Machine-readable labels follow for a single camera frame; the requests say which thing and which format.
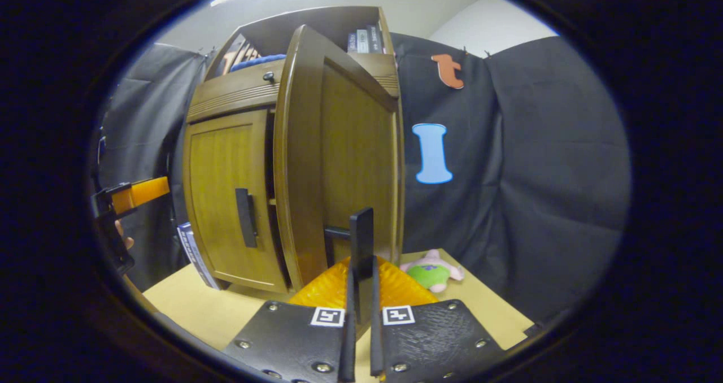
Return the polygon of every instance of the table surface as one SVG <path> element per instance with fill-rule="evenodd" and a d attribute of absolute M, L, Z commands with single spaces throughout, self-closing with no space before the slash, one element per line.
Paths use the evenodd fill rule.
<path fill-rule="evenodd" d="M 444 250 L 440 249 L 439 254 L 446 262 L 459 266 L 459 262 Z M 412 262 L 423 256 L 424 252 L 403 254 L 401 262 Z M 271 293 L 238 285 L 232 285 L 228 290 L 214 290 L 204 284 L 193 264 L 189 264 L 143 295 L 180 327 L 222 350 L 264 302 L 288 301 L 294 293 Z M 524 331 L 534 324 L 467 271 L 464 280 L 449 279 L 447 289 L 434 295 L 440 301 L 452 298 L 463 301 L 503 350 L 527 338 Z M 367 330 L 356 343 L 358 383 L 378 381 L 369 376 L 369 345 Z"/>

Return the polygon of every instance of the black handle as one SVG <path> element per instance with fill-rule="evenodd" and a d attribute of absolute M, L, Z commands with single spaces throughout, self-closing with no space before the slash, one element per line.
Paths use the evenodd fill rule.
<path fill-rule="evenodd" d="M 236 189 L 236 206 L 238 221 L 246 247 L 256 247 L 256 221 L 254 219 L 254 200 L 246 188 Z"/>

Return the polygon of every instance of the finger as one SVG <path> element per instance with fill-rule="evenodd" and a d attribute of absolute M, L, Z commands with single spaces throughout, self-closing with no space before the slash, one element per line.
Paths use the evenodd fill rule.
<path fill-rule="evenodd" d="M 121 226 L 121 221 L 119 220 L 116 220 L 116 229 L 118 229 L 118 234 L 123 236 L 123 227 Z"/>

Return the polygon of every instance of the stuffed toy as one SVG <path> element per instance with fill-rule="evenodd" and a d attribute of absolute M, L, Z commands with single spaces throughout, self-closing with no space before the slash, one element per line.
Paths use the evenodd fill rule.
<path fill-rule="evenodd" d="M 402 264 L 399 268 L 432 293 L 444 291 L 450 277 L 454 280 L 464 279 L 462 266 L 454 267 L 440 259 L 437 249 L 430 249 L 423 258 Z"/>

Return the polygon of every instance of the cabinet door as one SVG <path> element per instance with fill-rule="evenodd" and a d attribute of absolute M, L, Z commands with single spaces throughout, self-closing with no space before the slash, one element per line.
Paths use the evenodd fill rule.
<path fill-rule="evenodd" d="M 184 192 L 199 251 L 214 277 L 286 292 L 284 267 L 269 227 L 267 114 L 267 110 L 256 110 L 188 126 Z M 243 238 L 238 188 L 245 188 L 251 195 L 251 215 L 256 226 L 256 236 L 251 240 L 255 247 L 246 246 Z"/>
<path fill-rule="evenodd" d="M 295 288 L 327 268 L 323 229 L 374 208 L 374 251 L 398 261 L 403 187 L 398 104 L 342 49 L 308 26 L 286 55 L 274 124 L 274 185 Z M 334 241 L 338 261 L 349 243 Z"/>

